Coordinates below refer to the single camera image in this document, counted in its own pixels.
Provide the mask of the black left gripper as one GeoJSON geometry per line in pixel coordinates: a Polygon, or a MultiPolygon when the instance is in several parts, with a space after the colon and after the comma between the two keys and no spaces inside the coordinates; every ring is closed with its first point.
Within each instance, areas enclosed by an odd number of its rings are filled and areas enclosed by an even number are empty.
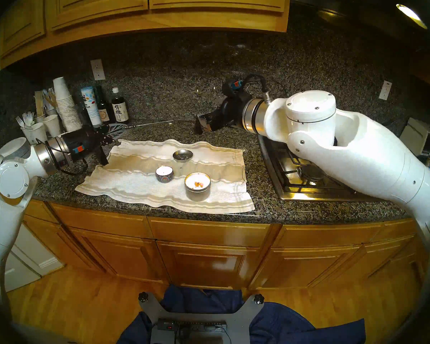
{"type": "Polygon", "coordinates": [[[100,164],[108,164],[103,146],[114,143],[125,132],[128,125],[111,123],[107,126],[82,128],[61,135],[61,147],[64,148],[64,157],[69,164],[80,161],[95,154],[100,164]]]}

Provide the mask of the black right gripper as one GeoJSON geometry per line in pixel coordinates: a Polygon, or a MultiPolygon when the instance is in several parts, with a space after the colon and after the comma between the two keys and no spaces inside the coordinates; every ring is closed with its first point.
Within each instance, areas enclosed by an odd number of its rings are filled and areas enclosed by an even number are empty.
{"type": "Polygon", "coordinates": [[[220,110],[198,114],[203,132],[215,132],[222,128],[245,129],[243,110],[253,99],[253,96],[248,92],[222,92],[222,94],[225,99],[220,105],[220,110]]]}

